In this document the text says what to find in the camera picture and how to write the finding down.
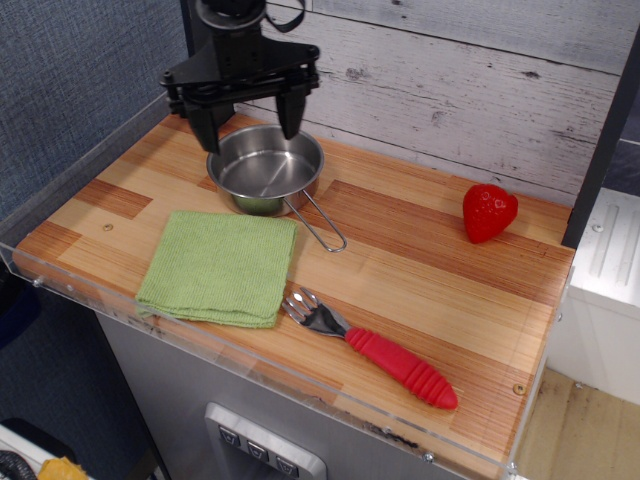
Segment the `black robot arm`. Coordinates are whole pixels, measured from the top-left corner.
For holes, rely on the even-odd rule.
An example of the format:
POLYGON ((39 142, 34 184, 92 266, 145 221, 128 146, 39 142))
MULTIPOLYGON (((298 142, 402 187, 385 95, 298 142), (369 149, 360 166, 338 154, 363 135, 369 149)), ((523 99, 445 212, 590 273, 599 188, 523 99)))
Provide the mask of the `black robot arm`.
POLYGON ((168 68, 160 83, 171 112, 189 121, 203 150, 217 154, 216 110, 273 97, 279 124, 289 140, 300 130, 306 97, 319 86, 315 63, 320 50, 310 44, 272 40, 262 34, 266 21, 281 33, 297 28, 306 13, 278 24, 264 1, 197 1, 197 17, 209 31, 207 42, 189 59, 168 68))

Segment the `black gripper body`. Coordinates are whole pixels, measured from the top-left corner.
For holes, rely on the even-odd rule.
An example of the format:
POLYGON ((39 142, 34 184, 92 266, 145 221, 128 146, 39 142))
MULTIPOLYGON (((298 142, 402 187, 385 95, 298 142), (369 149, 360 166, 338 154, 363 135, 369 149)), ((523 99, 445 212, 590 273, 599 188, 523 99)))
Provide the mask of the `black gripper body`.
POLYGON ((173 114, 265 97, 308 95, 319 86, 320 50, 310 44, 278 41, 257 28, 213 34, 187 60, 166 69, 160 84, 173 114))

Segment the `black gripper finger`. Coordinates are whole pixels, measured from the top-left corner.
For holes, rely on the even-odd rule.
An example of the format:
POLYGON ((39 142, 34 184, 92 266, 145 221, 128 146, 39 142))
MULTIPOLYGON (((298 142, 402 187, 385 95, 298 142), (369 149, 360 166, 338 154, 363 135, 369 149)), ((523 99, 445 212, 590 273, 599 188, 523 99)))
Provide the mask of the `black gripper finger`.
POLYGON ((218 154, 219 128, 234 115, 232 104, 185 103, 186 118, 203 150, 218 154))
POLYGON ((303 91, 289 91, 276 96, 278 119, 287 140, 299 133, 305 105, 306 95, 303 91))

